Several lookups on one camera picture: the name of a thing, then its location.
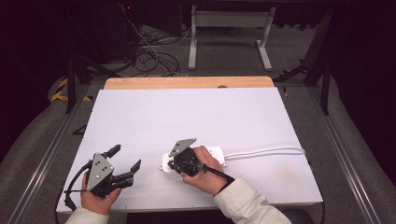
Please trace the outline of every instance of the person's left hand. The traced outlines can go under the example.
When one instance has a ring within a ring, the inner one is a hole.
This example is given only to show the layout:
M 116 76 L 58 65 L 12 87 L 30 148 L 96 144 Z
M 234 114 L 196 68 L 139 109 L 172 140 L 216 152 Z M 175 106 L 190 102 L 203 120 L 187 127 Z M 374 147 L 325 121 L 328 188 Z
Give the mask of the person's left hand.
M 85 178 L 82 179 L 82 189 L 86 189 L 87 186 L 85 184 Z M 121 193 L 121 189 L 114 189 L 111 193 L 104 199 L 98 196 L 95 196 L 90 191 L 82 191 L 81 192 L 81 207 L 90 210 L 94 213 L 108 216 L 110 214 L 111 205 L 119 198 Z

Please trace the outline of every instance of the white jacket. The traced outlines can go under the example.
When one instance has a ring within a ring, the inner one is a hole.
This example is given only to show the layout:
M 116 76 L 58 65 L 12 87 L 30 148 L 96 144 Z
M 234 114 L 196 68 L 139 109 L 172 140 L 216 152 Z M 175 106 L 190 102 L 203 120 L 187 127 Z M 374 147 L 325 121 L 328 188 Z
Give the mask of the white jacket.
M 279 210 L 268 205 L 265 196 L 257 192 L 242 177 L 235 179 L 213 200 L 224 216 L 231 218 L 237 224 L 291 223 Z M 108 216 L 78 208 L 66 224 L 107 224 L 107 221 Z

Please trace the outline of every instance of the dark gray floor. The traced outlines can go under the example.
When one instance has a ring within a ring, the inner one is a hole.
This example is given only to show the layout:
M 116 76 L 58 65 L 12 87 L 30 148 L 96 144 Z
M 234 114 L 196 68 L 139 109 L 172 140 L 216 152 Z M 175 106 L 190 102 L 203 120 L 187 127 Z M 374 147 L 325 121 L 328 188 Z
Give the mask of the dark gray floor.
M 297 28 L 273 27 L 267 43 L 267 51 L 273 66 L 273 72 L 265 72 L 260 54 L 255 47 L 255 40 L 260 39 L 262 30 L 242 29 L 237 35 L 226 35 L 219 31 L 204 31 L 198 40 L 198 56 L 196 69 L 188 70 L 188 40 L 171 47 L 155 48 L 177 57 L 184 76 L 269 76 L 277 77 L 279 72 L 292 69 L 299 65 L 298 60 L 304 54 L 313 37 L 315 29 L 300 31 Z M 123 72 L 125 76 L 133 71 Z M 150 75 L 163 73 L 161 68 Z M 325 223 L 396 223 L 396 190 L 376 163 L 370 149 L 364 143 L 353 122 L 338 98 L 336 84 L 331 84 L 329 101 L 329 119 L 336 130 L 338 140 L 346 151 L 347 158 L 358 174 L 358 180 L 366 190 L 370 201 L 361 204 L 360 195 L 354 191 L 348 171 L 343 161 L 337 156 L 332 135 L 318 110 L 315 94 L 320 86 L 306 88 L 299 83 L 304 76 L 292 78 L 286 84 L 289 96 L 285 96 L 281 88 L 285 107 L 291 122 L 306 150 L 306 157 L 312 163 L 314 176 L 318 181 L 326 205 Z M 89 87 L 87 95 L 96 95 L 105 83 L 104 78 L 97 78 Z M 43 111 L 21 134 L 20 138 L 0 164 L 0 223 L 7 223 L 25 192 L 37 166 L 48 152 L 64 119 L 67 102 L 54 101 Z M 78 150 L 81 135 L 73 135 L 73 131 L 88 123 L 93 102 L 81 102 L 76 114 L 65 130 L 60 141 L 57 154 L 49 169 L 43 174 L 42 183 L 34 194 L 32 203 L 26 204 L 26 213 L 22 223 L 54 223 L 53 209 L 59 186 L 66 179 L 68 171 Z M 364 213 L 367 204 L 375 209 L 377 218 L 370 221 Z M 322 216 L 321 204 L 303 207 L 315 223 Z M 60 214 L 61 223 L 67 215 Z M 110 223 L 124 223 L 125 214 L 112 214 Z

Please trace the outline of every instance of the hand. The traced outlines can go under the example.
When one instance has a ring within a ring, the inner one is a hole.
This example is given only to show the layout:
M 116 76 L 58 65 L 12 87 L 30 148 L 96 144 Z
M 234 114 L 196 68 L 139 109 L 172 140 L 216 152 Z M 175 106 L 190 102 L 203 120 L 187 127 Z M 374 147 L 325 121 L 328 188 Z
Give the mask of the hand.
M 223 172 L 219 162 L 210 155 L 206 147 L 195 147 L 194 152 L 199 162 Z M 210 193 L 213 196 L 218 194 L 219 191 L 227 184 L 227 181 L 224 178 L 210 172 L 204 173 L 203 171 L 200 171 L 198 175 L 193 177 L 181 173 L 181 176 L 183 177 L 184 183 L 195 186 L 201 191 Z
M 82 189 L 86 189 L 87 186 L 85 184 L 85 178 L 82 180 Z M 110 214 L 111 205 L 119 198 L 121 193 L 121 189 L 114 189 L 111 193 L 104 199 L 98 196 L 95 196 L 90 191 L 82 191 L 81 192 L 81 207 L 90 210 L 94 213 L 108 216 Z

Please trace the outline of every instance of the white power strip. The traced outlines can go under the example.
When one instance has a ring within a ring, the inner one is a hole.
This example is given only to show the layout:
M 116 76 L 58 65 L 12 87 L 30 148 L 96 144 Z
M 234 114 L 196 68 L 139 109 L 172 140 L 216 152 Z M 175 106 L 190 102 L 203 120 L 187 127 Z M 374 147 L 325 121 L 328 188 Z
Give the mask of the white power strip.
M 221 147 L 207 147 L 207 150 L 213 158 L 218 160 L 222 167 L 226 167 L 228 165 L 227 161 L 224 159 L 224 154 Z M 168 162 L 172 161 L 173 159 L 173 157 L 169 157 L 169 153 L 163 154 L 163 162 L 160 164 L 160 169 L 163 170 L 166 174 L 177 174 L 175 170 L 168 166 Z

